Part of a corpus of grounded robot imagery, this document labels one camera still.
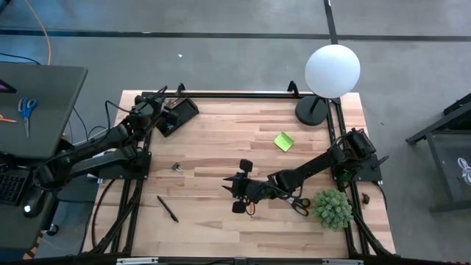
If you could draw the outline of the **blue-handled scissors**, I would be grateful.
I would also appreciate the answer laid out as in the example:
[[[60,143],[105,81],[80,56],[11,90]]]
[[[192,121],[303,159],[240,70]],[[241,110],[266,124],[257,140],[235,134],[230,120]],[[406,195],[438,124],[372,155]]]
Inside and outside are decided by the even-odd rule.
[[[29,137],[29,120],[37,105],[38,101],[36,99],[29,99],[27,97],[23,97],[18,101],[18,112],[23,119],[27,138]]]

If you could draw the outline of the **black computer mouse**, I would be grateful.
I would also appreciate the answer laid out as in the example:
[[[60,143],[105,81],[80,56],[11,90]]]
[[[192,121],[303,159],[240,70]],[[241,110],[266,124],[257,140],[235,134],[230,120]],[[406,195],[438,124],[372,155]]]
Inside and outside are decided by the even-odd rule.
[[[26,218],[35,218],[43,210],[46,191],[39,188],[31,188],[24,195],[22,201],[23,215]]]

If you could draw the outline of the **black aluminium table frame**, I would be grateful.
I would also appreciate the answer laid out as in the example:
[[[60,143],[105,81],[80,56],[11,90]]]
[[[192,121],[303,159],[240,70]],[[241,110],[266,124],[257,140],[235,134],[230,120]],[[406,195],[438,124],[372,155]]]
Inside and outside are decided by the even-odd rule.
[[[223,179],[238,171],[242,159],[252,161],[252,178],[263,181],[322,154],[345,130],[365,129],[357,93],[332,103],[330,120],[315,127],[296,119],[298,99],[290,92],[191,91],[188,96],[199,114],[168,137],[159,132],[152,136],[152,161],[130,244],[132,255],[345,258],[351,247],[362,251],[364,237],[357,227],[328,230],[279,199],[259,202],[250,218],[232,212],[231,194],[222,188],[228,186]],[[287,152],[273,143],[280,132],[294,139]],[[171,169],[175,163],[183,174]]]

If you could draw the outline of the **black keyboard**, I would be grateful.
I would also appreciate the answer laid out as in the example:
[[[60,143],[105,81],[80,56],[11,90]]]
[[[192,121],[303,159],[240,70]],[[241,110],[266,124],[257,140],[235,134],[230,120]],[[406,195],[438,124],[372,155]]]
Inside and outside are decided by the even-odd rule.
[[[17,205],[21,200],[29,173],[25,171],[0,172],[0,204]]]

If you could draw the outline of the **black pen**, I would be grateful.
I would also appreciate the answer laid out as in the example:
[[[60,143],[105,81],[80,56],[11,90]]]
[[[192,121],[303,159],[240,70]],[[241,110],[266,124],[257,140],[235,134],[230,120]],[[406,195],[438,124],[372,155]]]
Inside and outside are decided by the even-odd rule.
[[[174,212],[171,210],[171,208],[166,204],[166,202],[163,200],[163,198],[161,196],[157,196],[157,200],[160,202],[160,204],[165,208],[165,210],[169,213],[171,219],[178,223],[179,222],[179,219],[177,218],[177,216],[174,214]]]

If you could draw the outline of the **white globe lamp black base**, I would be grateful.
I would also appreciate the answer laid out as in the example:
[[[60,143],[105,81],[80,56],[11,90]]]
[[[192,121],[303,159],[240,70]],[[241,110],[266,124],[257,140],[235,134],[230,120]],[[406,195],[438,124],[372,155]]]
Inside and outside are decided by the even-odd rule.
[[[299,100],[295,116],[308,126],[321,124],[327,118],[325,101],[349,93],[357,85],[360,75],[360,60],[350,48],[330,44],[317,49],[305,64],[305,82],[313,94]]]

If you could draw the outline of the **green artificial plant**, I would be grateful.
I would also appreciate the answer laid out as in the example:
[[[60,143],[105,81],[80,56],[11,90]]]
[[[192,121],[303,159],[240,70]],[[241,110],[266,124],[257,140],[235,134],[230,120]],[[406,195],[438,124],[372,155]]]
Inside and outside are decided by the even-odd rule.
[[[353,220],[353,208],[344,192],[328,189],[316,194],[313,215],[323,228],[339,231]]]

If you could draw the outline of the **grey side desk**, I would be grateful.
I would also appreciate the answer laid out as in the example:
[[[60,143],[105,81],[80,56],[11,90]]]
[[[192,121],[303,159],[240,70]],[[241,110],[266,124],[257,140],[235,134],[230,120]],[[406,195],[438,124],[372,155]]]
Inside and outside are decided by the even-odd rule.
[[[0,80],[16,89],[0,93],[0,153],[16,158],[46,159],[57,149],[88,70],[78,66],[0,63]],[[22,98],[36,99],[29,119],[29,134],[18,112]]]

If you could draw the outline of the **black mesh desk organizer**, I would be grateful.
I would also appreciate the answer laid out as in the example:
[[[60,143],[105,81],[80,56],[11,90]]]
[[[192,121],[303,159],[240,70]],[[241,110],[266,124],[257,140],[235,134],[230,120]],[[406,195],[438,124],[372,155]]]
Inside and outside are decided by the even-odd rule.
[[[155,127],[161,132],[164,137],[170,136],[176,130],[180,129],[181,126],[183,126],[185,123],[187,123],[197,114],[199,114],[198,107],[189,98],[176,99],[173,102],[166,103],[164,107],[169,107],[174,111],[178,112],[180,115],[180,120],[178,124],[171,124],[173,125],[173,128],[171,130],[167,130],[167,126],[169,124],[165,124],[161,117],[157,120],[157,124],[155,125]]]

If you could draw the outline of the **green sticky note pad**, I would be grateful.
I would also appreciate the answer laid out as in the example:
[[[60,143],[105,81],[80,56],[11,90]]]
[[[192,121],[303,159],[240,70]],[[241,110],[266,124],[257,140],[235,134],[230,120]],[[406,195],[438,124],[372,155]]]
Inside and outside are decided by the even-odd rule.
[[[294,145],[294,139],[285,132],[280,132],[273,140],[273,143],[279,149],[283,150],[284,152],[287,152]]]

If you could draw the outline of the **black metal cart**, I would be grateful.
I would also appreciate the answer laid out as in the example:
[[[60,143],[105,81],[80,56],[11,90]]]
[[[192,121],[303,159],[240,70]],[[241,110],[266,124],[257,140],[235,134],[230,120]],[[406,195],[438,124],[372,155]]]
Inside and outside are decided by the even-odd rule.
[[[409,145],[425,140],[448,198],[431,213],[471,209],[462,186],[471,188],[471,93],[443,110],[440,120],[406,139]]]

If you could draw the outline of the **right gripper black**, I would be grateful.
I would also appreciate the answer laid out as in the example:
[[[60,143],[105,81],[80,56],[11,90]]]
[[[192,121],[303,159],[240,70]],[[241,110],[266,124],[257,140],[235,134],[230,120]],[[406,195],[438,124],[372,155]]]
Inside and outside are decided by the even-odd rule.
[[[240,171],[232,177],[223,180],[231,181],[232,186],[222,187],[228,190],[236,201],[233,203],[233,213],[245,213],[247,206],[251,202],[258,204],[263,199],[274,199],[275,191],[269,182],[262,182],[249,178],[253,163],[250,160],[242,159],[239,163]]]

